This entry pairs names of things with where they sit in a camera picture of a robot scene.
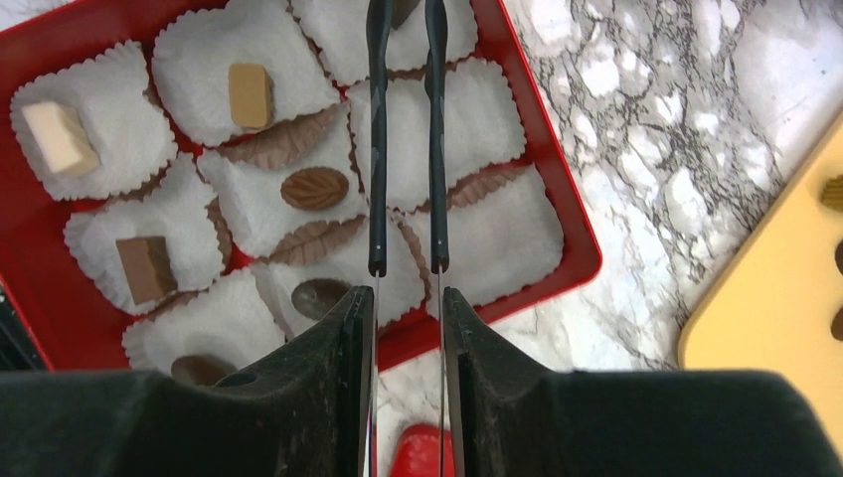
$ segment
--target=yellow tray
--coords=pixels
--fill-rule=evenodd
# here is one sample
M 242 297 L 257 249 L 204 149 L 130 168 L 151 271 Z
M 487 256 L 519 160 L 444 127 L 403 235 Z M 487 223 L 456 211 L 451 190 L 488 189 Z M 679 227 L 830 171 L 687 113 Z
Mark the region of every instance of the yellow tray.
M 831 323 L 843 307 L 834 252 L 843 213 L 819 198 L 843 175 L 843 114 L 747 239 L 682 332 L 685 369 L 780 373 L 810 402 L 843 455 L 843 341 Z

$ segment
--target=red object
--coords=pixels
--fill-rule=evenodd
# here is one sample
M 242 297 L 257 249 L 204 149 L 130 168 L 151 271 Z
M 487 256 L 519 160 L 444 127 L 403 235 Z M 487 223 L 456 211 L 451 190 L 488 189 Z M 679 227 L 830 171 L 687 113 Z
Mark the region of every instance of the red object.
M 450 432 L 445 433 L 444 477 L 454 476 L 453 445 Z M 407 429 L 398 442 L 390 477 L 438 477 L 439 429 L 418 424 Z
M 15 90 L 37 76 L 92 58 L 118 42 L 140 41 L 149 54 L 155 36 L 178 15 L 225 3 L 77 0 L 0 33 L 4 66 L 0 104 L 8 108 Z M 586 283 L 599 270 L 601 257 L 503 0 L 471 0 L 471 4 L 479 27 L 474 55 L 503 67 L 527 135 L 527 149 L 519 161 L 535 163 L 565 231 L 564 258 L 556 271 L 477 309 L 491 322 Z M 176 136 L 181 150 L 201 150 L 178 130 Z M 0 115 L 0 151 L 0 280 L 45 363 L 51 370 L 126 368 L 120 339 L 133 318 L 111 306 L 83 275 L 62 235 L 72 212 L 88 210 L 97 202 L 54 202 L 30 170 L 8 114 Z M 233 267 L 249 261 L 239 254 Z M 378 360 L 381 369 L 435 348 L 437 326 L 422 309 L 386 327 Z

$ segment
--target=marble countertop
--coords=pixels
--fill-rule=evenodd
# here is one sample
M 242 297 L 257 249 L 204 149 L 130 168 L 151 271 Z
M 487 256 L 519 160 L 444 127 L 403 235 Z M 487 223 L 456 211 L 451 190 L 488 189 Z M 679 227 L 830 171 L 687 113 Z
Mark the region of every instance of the marble countertop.
M 66 2 L 0 0 L 0 29 Z M 603 267 L 493 328 L 554 370 L 675 369 L 689 313 L 843 105 L 843 1 L 505 3 Z M 381 475 L 437 422 L 438 359 L 381 373 Z

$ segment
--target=yellow cutting board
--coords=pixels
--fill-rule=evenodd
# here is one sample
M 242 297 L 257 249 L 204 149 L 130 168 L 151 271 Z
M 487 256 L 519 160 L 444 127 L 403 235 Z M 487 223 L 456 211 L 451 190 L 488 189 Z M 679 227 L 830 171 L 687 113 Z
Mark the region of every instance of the yellow cutting board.
M 685 369 L 760 369 L 785 376 L 843 455 L 843 307 L 835 249 L 843 213 L 820 203 L 843 175 L 843 114 L 782 191 L 691 316 L 679 341 Z

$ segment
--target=white chocolate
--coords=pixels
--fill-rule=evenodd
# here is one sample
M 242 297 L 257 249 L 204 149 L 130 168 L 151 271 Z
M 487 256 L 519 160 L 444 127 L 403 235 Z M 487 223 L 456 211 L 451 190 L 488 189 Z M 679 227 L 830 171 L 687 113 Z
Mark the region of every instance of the white chocolate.
M 21 108 L 50 172 L 79 177 L 99 166 L 77 111 L 45 101 Z

